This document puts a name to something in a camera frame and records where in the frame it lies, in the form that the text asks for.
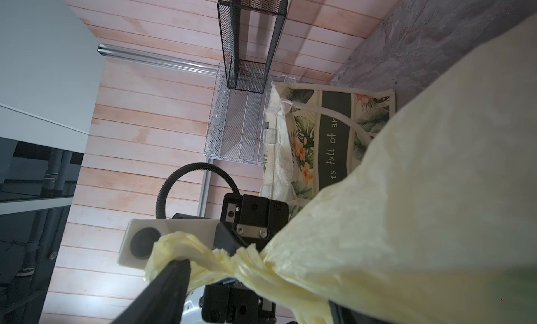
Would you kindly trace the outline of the cream canvas tote bag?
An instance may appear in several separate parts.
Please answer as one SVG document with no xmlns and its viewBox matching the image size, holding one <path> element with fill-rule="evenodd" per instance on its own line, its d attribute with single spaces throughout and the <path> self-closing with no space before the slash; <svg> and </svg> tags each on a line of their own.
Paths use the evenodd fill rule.
<svg viewBox="0 0 537 324">
<path fill-rule="evenodd" d="M 345 179 L 396 112 L 393 90 L 274 82 L 264 110 L 260 195 L 296 216 L 319 192 Z"/>
</svg>

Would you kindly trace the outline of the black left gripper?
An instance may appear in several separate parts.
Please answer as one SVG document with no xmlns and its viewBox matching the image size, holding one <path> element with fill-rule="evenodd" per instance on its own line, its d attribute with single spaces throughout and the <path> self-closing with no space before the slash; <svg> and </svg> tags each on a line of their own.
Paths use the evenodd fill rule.
<svg viewBox="0 0 537 324">
<path fill-rule="evenodd" d="M 223 249 L 232 256 L 252 244 L 263 250 L 288 223 L 288 214 L 284 202 L 228 193 L 219 220 L 185 214 L 175 214 L 173 219 L 214 223 L 208 231 L 186 231 L 199 239 L 208 235 L 210 248 Z M 113 324 L 277 322 L 276 304 L 236 279 L 222 278 L 187 296 L 190 274 L 190 261 L 171 261 Z"/>
</svg>

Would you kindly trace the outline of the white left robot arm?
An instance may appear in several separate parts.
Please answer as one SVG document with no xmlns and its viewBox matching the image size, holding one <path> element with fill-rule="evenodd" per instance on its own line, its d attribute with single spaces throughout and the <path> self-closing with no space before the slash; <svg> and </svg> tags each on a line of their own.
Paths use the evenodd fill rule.
<svg viewBox="0 0 537 324">
<path fill-rule="evenodd" d="M 203 175 L 214 174 L 228 185 L 221 192 L 221 204 L 207 205 L 198 201 L 195 219 L 214 221 L 216 228 L 209 246 L 223 249 L 233 255 L 241 247 L 255 245 L 262 250 L 275 234 L 288 223 L 289 207 L 277 200 L 253 195 L 251 190 L 240 193 L 235 181 L 221 168 L 210 163 L 190 163 L 173 172 L 164 182 L 157 195 L 155 214 L 158 219 L 166 216 L 166 204 L 176 209 L 175 219 L 190 219 L 193 206 L 183 205 L 193 200 L 194 192 L 202 192 Z M 275 303 L 257 295 L 234 278 L 221 278 L 205 286 L 200 297 L 201 319 L 206 323 L 276 323 Z"/>
</svg>

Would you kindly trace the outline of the orange-print plastic grocery bag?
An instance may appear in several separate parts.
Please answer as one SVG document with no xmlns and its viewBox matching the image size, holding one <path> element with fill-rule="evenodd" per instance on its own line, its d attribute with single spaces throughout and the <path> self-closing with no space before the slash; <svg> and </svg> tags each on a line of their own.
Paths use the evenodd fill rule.
<svg viewBox="0 0 537 324">
<path fill-rule="evenodd" d="M 330 304 L 389 323 L 535 323 L 535 16 L 397 112 L 263 251 L 174 259 L 192 262 L 189 289 L 234 277 L 299 323 L 332 323 Z"/>
</svg>

